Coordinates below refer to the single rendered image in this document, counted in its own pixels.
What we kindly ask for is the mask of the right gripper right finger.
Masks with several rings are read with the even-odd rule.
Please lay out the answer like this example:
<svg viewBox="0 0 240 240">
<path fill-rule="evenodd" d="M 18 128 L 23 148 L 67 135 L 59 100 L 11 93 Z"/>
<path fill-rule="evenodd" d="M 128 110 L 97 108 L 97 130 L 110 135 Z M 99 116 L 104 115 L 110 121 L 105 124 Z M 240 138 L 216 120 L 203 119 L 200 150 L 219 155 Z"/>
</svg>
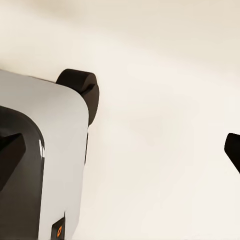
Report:
<svg viewBox="0 0 240 240">
<path fill-rule="evenodd" d="M 228 133 L 224 151 L 240 173 L 240 135 Z"/>
</svg>

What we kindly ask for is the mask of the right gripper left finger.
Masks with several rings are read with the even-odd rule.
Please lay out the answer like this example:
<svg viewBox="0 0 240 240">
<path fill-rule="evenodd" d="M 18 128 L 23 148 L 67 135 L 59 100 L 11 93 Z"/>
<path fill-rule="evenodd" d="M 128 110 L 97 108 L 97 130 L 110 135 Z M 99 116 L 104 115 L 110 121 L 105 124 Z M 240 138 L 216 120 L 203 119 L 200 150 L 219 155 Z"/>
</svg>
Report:
<svg viewBox="0 0 240 240">
<path fill-rule="evenodd" d="M 21 133 L 0 138 L 0 193 L 26 152 Z"/>
</svg>

